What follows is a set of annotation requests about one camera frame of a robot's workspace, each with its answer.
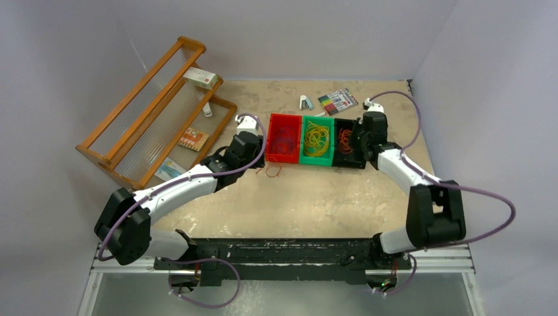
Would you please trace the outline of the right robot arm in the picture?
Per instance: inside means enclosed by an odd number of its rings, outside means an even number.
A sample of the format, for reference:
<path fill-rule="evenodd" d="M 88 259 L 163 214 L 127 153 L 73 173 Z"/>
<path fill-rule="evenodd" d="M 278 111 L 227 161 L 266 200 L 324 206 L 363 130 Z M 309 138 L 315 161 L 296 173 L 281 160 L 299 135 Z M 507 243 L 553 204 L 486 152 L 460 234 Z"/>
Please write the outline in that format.
<path fill-rule="evenodd" d="M 396 253 L 458 242 L 466 235 L 463 200 L 456 182 L 429 175 L 387 136 L 387 116 L 371 111 L 355 120 L 349 138 L 350 147 L 408 197 L 404 226 L 375 236 L 379 244 L 371 247 L 369 258 L 379 268 L 392 263 Z"/>

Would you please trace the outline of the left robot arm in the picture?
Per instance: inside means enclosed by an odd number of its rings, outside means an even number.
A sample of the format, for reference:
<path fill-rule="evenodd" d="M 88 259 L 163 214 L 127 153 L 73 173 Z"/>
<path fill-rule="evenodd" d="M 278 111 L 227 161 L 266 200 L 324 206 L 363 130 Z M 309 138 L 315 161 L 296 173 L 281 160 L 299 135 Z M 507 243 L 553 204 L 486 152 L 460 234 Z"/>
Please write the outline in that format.
<path fill-rule="evenodd" d="M 230 145 L 176 178 L 135 192 L 114 191 L 93 229 L 101 241 L 98 260 L 129 265 L 143 256 L 164 257 L 179 269 L 192 267 L 193 240 L 182 230 L 158 231 L 153 225 L 175 209 L 234 184 L 247 169 L 264 167 L 265 144 L 264 136 L 240 132 Z"/>

